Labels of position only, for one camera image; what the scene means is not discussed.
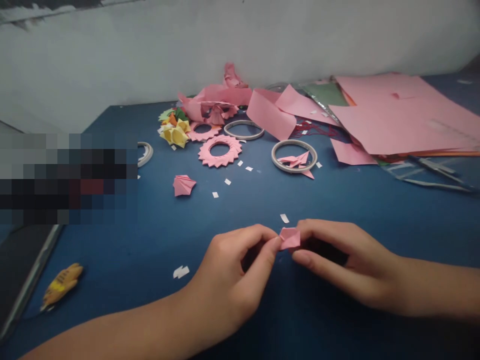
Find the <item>scissors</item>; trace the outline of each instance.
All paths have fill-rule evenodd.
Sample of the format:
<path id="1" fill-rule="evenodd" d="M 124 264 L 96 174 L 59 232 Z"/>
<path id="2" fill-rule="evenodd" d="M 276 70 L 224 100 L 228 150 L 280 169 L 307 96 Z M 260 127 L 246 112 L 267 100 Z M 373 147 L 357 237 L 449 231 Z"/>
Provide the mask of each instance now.
<path id="1" fill-rule="evenodd" d="M 452 170 L 451 168 L 448 168 L 446 166 L 437 164 L 433 161 L 430 161 L 421 157 L 413 156 L 413 155 L 408 155 L 408 158 L 414 161 L 415 163 L 419 164 L 420 166 L 424 167 L 425 169 L 430 170 L 433 173 L 436 173 L 440 176 L 443 176 L 444 178 L 455 181 L 457 185 L 447 185 L 447 184 L 436 183 L 436 182 L 426 182 L 426 181 L 419 181 L 419 180 L 412 180 L 412 179 L 397 177 L 397 179 L 399 180 L 402 180 L 404 182 L 411 183 L 411 184 L 425 186 L 425 187 L 456 190 L 456 191 L 461 191 L 465 193 L 479 192 L 479 190 L 476 187 L 468 185 L 458 177 L 454 176 L 453 174 L 455 174 L 455 171 Z"/>

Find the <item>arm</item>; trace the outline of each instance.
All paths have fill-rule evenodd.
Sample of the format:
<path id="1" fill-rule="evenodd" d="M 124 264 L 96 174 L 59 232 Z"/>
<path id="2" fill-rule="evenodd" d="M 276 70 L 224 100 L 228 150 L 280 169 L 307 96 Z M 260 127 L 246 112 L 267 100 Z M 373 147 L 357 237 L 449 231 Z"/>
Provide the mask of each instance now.
<path id="1" fill-rule="evenodd" d="M 281 240 L 254 225 L 213 238 L 193 279 L 148 305 L 80 324 L 23 360 L 187 359 L 226 339 L 257 310 Z M 260 248 L 245 272 L 241 262 Z"/>
<path id="2" fill-rule="evenodd" d="M 349 256 L 345 266 L 307 249 L 293 259 L 364 305 L 480 323 L 480 269 L 395 255 L 352 223 L 302 220 L 297 228 L 303 242 L 320 239 Z"/>

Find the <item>fingernail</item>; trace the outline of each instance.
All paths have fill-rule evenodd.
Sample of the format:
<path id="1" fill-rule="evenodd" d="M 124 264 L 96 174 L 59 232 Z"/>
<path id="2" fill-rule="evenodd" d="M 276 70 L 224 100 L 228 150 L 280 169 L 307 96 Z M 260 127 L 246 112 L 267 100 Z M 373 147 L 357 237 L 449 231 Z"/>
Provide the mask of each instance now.
<path id="1" fill-rule="evenodd" d="M 300 265 L 303 265 L 304 267 L 308 266 L 308 264 L 310 263 L 310 257 L 301 250 L 295 251 L 292 255 L 292 258 L 293 261 Z"/>

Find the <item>blue tabletop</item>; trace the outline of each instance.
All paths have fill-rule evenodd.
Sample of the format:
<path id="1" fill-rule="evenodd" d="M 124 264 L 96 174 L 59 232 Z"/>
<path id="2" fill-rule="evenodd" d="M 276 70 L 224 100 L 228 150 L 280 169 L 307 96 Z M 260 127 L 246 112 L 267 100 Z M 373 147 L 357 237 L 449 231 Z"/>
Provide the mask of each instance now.
<path id="1" fill-rule="evenodd" d="M 452 100 L 480 114 L 480 76 L 425 78 Z M 460 84 L 458 79 L 472 80 Z M 182 288 L 199 267 L 212 237 L 260 223 L 279 232 L 298 220 L 353 222 L 403 256 L 480 267 L 480 200 L 458 192 L 403 183 L 379 166 L 339 163 L 330 139 L 302 137 L 318 153 L 315 180 L 274 166 L 269 134 L 242 144 L 243 166 L 209 168 L 190 142 L 173 151 L 159 137 L 158 117 L 175 103 L 110 106 L 90 133 L 136 133 L 154 148 L 138 170 L 137 217 L 115 225 L 68 225 L 52 252 L 23 320 L 0 358 L 16 359 L 53 336 L 89 319 L 147 304 Z M 237 115 L 236 119 L 246 118 Z M 281 153 L 280 155 L 299 155 Z M 479 159 L 471 167 L 480 171 Z M 249 172 L 246 166 L 253 168 Z M 190 197 L 174 197 L 176 175 L 195 181 Z M 228 178 L 231 185 L 224 183 Z M 212 192 L 219 197 L 213 198 Z M 51 312 L 37 315 L 57 273 L 85 267 L 77 287 Z M 190 274 L 173 279 L 188 266 Z M 276 258 L 256 314 L 200 359 L 478 359 L 478 330 L 465 324 L 413 319 L 371 310 L 293 263 Z"/>

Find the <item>pixelated blur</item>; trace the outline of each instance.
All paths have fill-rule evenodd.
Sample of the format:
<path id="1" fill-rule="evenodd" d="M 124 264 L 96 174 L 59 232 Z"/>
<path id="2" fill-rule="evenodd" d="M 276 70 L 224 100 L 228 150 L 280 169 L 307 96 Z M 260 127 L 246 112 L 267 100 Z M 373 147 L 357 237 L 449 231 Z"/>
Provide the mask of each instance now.
<path id="1" fill-rule="evenodd" d="M 1 224 L 136 222 L 130 134 L 0 134 Z"/>

